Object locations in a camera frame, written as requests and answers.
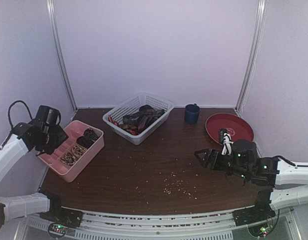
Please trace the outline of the paisley patterned tie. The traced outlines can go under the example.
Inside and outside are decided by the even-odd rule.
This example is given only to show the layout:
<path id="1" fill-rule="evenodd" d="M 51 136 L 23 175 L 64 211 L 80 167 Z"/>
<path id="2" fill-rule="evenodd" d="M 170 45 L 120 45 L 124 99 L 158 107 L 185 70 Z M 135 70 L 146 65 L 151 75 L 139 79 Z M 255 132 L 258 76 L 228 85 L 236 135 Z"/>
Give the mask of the paisley patterned tie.
<path id="1" fill-rule="evenodd" d="M 77 162 L 77 157 L 67 152 L 60 158 L 60 161 L 65 165 L 72 166 Z"/>

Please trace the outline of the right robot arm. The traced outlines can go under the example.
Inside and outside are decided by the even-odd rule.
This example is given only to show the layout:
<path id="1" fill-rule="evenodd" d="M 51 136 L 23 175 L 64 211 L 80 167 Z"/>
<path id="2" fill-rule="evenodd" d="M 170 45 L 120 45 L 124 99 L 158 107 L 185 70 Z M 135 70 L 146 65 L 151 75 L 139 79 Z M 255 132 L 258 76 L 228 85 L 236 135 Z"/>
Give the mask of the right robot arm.
<path id="1" fill-rule="evenodd" d="M 223 141 L 222 150 L 206 148 L 194 156 L 204 168 L 270 188 L 259 193 L 259 202 L 250 209 L 255 221 L 266 216 L 269 208 L 277 211 L 308 204 L 308 162 L 292 162 L 281 155 L 259 157 L 256 144 L 246 139 Z"/>

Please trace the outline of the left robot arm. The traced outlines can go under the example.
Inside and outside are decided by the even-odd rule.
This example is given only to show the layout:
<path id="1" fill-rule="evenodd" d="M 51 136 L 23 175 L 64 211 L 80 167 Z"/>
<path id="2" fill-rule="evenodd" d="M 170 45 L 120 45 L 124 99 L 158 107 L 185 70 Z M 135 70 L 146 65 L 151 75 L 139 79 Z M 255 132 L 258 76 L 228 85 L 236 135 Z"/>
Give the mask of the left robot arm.
<path id="1" fill-rule="evenodd" d="M 30 122 L 10 125 L 10 132 L 0 145 L 0 182 L 10 169 L 27 153 L 52 155 L 68 139 L 60 126 L 61 113 L 55 108 L 40 105 Z M 60 197 L 37 192 L 13 197 L 0 196 L 0 228 L 9 220 L 36 213 L 47 213 L 55 222 L 66 217 Z"/>

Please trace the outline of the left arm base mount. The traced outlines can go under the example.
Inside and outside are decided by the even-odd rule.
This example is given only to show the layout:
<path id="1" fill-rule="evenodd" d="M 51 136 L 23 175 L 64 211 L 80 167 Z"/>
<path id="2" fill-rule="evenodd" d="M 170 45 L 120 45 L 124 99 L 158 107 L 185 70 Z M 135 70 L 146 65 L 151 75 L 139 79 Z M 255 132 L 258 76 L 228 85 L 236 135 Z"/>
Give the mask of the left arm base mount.
<path id="1" fill-rule="evenodd" d="M 57 210 L 42 212 L 39 214 L 39 217 L 50 222 L 61 224 L 65 227 L 78 228 L 83 218 L 83 212 L 62 207 Z"/>

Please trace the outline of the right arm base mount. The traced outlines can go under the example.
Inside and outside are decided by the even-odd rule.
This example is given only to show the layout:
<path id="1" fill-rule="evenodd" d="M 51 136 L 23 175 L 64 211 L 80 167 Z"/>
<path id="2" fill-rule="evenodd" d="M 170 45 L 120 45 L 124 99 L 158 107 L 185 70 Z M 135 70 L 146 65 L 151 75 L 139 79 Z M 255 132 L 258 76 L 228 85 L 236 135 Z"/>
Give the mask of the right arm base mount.
<path id="1" fill-rule="evenodd" d="M 271 208 L 256 206 L 235 210 L 232 214 L 237 227 L 265 221 L 268 217 L 276 216 L 276 212 Z"/>

